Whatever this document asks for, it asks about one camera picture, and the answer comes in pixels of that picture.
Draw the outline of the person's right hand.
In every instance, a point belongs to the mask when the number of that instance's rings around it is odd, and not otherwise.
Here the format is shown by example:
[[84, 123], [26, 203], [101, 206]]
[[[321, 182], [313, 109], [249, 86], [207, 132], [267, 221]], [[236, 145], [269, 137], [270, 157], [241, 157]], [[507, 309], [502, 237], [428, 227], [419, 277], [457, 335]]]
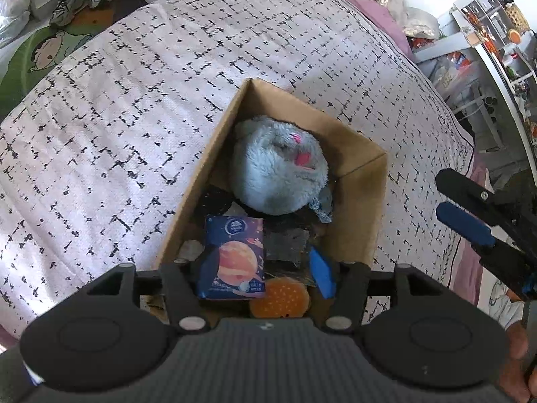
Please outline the person's right hand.
[[510, 358], [501, 370], [500, 386], [516, 402], [529, 402], [536, 397], [536, 368], [525, 377], [523, 358], [529, 348], [526, 330], [518, 321], [509, 326], [506, 334], [510, 340]]

